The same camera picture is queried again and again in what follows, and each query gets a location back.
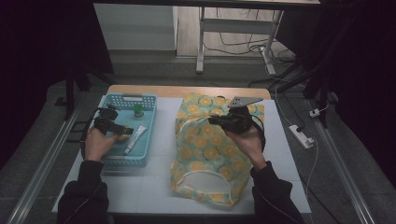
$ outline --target hand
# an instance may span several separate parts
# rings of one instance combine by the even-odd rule
[[[120,136],[106,137],[96,128],[90,128],[85,140],[85,161],[100,161]]]
[[[262,140],[260,138],[259,131],[251,126],[249,130],[244,133],[232,133],[225,131],[225,134],[229,136],[251,161],[256,171],[267,166],[265,158],[262,155]]]

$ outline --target fabric bag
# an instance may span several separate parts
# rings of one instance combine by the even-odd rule
[[[185,198],[233,205],[248,182],[250,160],[220,126],[207,120],[212,114],[226,115],[230,102],[199,93],[188,93],[183,98],[176,119],[177,155],[171,166],[171,188]],[[258,119],[264,119],[264,106],[249,105],[248,109],[261,125]],[[227,189],[207,191],[184,183],[187,176],[198,173],[219,177]]]

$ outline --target small green bottle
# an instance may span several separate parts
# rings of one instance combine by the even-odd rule
[[[134,105],[134,118],[135,119],[142,119],[145,113],[143,112],[142,105]]]

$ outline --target electrical outlet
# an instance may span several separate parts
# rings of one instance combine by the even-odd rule
[[[319,116],[319,115],[320,115],[320,112],[319,112],[318,109],[309,111],[309,116],[311,116],[311,118],[317,117],[317,116]]]
[[[314,139],[307,138],[303,132],[297,132],[297,128],[297,125],[291,125],[289,127],[289,130],[293,133],[293,135],[297,138],[297,140],[305,149],[313,147]]]

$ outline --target white tube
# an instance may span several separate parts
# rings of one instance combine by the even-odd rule
[[[127,155],[132,148],[134,148],[134,144],[136,143],[137,139],[142,135],[142,133],[148,128],[146,124],[141,123],[137,132],[132,136],[129,140],[127,147],[125,148],[124,154]]]

